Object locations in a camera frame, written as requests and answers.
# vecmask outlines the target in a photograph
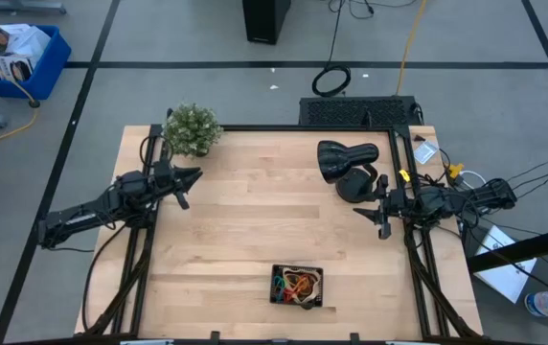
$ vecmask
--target gray floor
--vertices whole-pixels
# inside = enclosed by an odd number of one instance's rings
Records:
[[[71,60],[90,60],[110,0],[66,1],[66,16],[0,13],[0,23],[53,24],[73,48]],[[533,0],[548,35],[548,1]],[[370,20],[342,13],[334,58],[399,61],[419,2],[376,8]],[[364,8],[354,4],[354,11]],[[323,60],[335,15],[327,2],[296,0],[276,46],[248,43],[240,0],[122,0],[102,61]],[[412,61],[548,61],[518,0],[432,0],[425,10]],[[85,74],[66,69],[34,127],[0,143],[0,309]],[[179,103],[212,107],[224,124],[296,124],[298,102],[312,96],[319,69],[99,69],[58,184],[53,209],[99,194],[109,182],[122,129],[160,123]],[[348,96],[390,95],[395,69],[353,69]],[[335,84],[336,76],[324,84]],[[548,159],[548,69],[411,69],[403,94],[421,103],[454,162],[486,178],[509,177]],[[0,100],[10,128],[29,121],[25,102]],[[493,220],[548,232],[548,185]],[[95,232],[68,245],[92,247]],[[511,235],[519,238],[526,234]],[[74,330],[90,255],[37,251],[7,341],[68,336]],[[486,334],[548,344],[548,329],[498,312],[477,286]]]

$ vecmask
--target black desk lamp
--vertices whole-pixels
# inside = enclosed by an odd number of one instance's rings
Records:
[[[319,142],[317,148],[319,169],[327,183],[335,183],[338,195],[347,202],[368,201],[373,194],[372,184],[377,180],[377,170],[370,163],[378,159],[374,144],[361,144],[350,148],[331,140]],[[367,172],[354,168],[362,166]]]

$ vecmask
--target lamp base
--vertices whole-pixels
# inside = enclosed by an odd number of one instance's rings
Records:
[[[359,203],[366,200],[366,196],[372,190],[372,184],[368,183],[370,175],[358,168],[352,168],[344,177],[335,183],[335,190],[346,202]]]

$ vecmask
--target green plant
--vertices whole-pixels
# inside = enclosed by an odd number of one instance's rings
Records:
[[[215,112],[195,103],[178,106],[163,128],[163,135],[170,142],[173,154],[198,157],[208,153],[222,132]]]

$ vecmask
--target wooden tabletop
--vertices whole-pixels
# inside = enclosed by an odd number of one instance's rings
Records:
[[[431,126],[411,127],[437,143]],[[141,170],[138,147],[148,126],[127,126],[114,175]],[[167,197],[159,210],[141,337],[226,339],[421,339],[415,295],[399,219],[390,218],[392,236],[353,212],[323,180],[316,161],[320,140],[346,146],[374,143],[379,173],[395,188],[391,150],[385,133],[256,132],[223,134],[207,157],[174,157],[180,167],[198,166],[183,211]],[[401,141],[400,160],[405,166]],[[440,155],[419,173],[439,176]],[[377,203],[360,207],[376,208]],[[454,219],[442,226],[456,229]],[[113,234],[103,228],[97,247]],[[129,232],[102,253],[88,300],[93,323],[119,287]],[[431,232],[443,293],[478,333],[482,332],[461,242],[454,234]],[[303,310],[269,303],[273,264],[322,267],[323,308]],[[437,334],[431,296],[425,290],[430,327]],[[128,298],[123,330],[133,306]],[[77,331],[81,331],[80,322]]]

